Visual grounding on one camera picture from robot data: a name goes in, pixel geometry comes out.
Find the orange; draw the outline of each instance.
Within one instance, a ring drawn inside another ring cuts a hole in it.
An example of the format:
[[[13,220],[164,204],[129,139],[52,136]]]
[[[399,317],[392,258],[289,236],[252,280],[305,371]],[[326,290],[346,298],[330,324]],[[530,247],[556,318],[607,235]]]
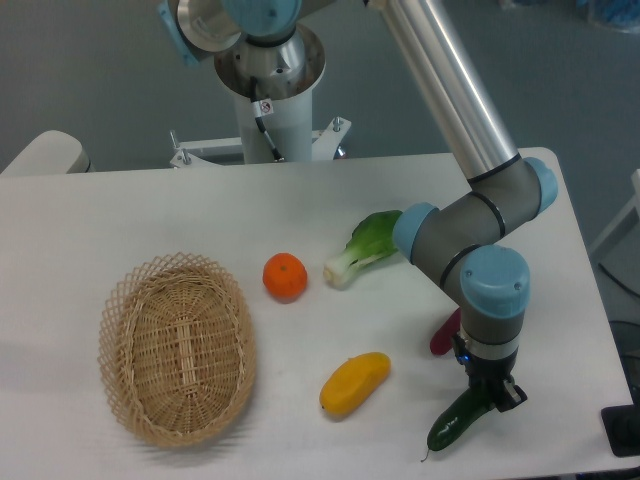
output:
[[[307,270],[290,253],[278,253],[265,264],[262,282],[274,297],[292,300],[306,288]]]

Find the cucumber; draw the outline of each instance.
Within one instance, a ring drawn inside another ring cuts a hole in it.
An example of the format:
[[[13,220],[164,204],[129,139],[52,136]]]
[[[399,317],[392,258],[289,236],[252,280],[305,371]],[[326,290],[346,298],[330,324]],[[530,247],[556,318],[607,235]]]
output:
[[[467,389],[435,421],[427,436],[427,447],[436,452],[448,447],[460,438],[473,422],[493,408],[485,385]]]

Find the toy fruit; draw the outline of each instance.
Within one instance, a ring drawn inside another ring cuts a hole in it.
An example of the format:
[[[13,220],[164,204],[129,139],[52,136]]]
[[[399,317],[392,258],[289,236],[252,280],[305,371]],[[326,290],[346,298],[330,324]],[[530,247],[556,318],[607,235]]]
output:
[[[275,298],[293,300],[307,286],[307,270],[290,253],[278,253],[265,264],[262,282]]]
[[[350,358],[322,387],[320,405],[331,415],[349,415],[378,388],[390,371],[391,360],[384,353],[371,352]]]

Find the metal bracket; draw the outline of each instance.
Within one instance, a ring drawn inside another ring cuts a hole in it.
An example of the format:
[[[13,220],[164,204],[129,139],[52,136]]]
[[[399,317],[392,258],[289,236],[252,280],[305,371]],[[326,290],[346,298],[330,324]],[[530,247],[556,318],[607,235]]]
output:
[[[312,160],[326,161],[344,158],[346,151],[340,142],[350,128],[351,122],[349,120],[335,117],[325,130],[314,130],[311,137],[313,141],[311,146]],[[174,153],[169,163],[174,168],[219,166],[219,163],[203,160],[202,157],[242,155],[240,137],[180,142],[174,130],[171,130],[169,135]]]

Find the toy vegetable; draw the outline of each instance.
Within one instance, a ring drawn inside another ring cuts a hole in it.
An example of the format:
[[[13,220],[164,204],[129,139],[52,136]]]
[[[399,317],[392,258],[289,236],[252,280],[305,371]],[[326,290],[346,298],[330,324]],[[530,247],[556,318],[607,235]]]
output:
[[[367,265],[397,252],[392,234],[400,215],[400,210],[377,212],[360,222],[345,249],[324,264],[327,282],[333,287],[342,287]]]

